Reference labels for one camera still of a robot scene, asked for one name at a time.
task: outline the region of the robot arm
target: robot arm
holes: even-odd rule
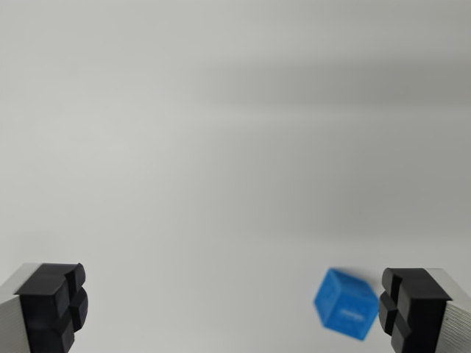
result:
[[[396,353],[471,352],[471,298],[442,269],[387,268],[379,317]]]
[[[81,264],[24,264],[0,287],[0,353],[67,353],[85,323]]]

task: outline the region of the blue cube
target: blue cube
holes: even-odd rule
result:
[[[314,306],[324,327],[359,340],[378,315],[378,298],[369,284],[333,268],[327,271]]]

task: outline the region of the black gripper pad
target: black gripper pad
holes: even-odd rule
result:
[[[380,297],[383,330],[396,353],[434,353],[451,298],[423,268],[387,268]]]
[[[31,353],[67,353],[83,327],[88,297],[81,264],[45,263],[18,289]]]

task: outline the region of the cube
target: cube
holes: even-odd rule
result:
[[[88,313],[81,264],[25,263],[0,286],[0,353],[67,353]]]
[[[334,268],[327,271],[314,306],[324,327],[359,340],[378,315],[378,298],[369,284]]]

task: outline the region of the black rubber pad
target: black rubber pad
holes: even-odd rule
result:
[[[45,263],[18,289],[31,353],[67,353],[83,327],[88,297],[81,264]]]
[[[451,298],[423,268],[387,268],[380,323],[396,353],[434,353]]]

